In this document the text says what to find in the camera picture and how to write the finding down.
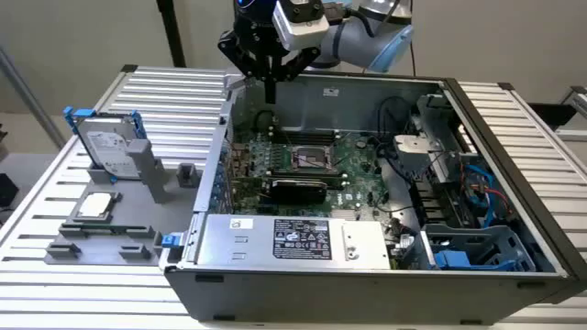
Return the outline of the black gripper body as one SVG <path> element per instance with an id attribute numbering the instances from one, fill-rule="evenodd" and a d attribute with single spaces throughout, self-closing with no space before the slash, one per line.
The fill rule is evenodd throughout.
<path id="1" fill-rule="evenodd" d="M 284 5 L 285 13 L 291 12 L 293 1 L 232 1 L 233 31 L 243 47 L 261 50 L 271 57 L 289 54 L 284 49 L 273 24 L 273 13 L 277 5 Z"/>

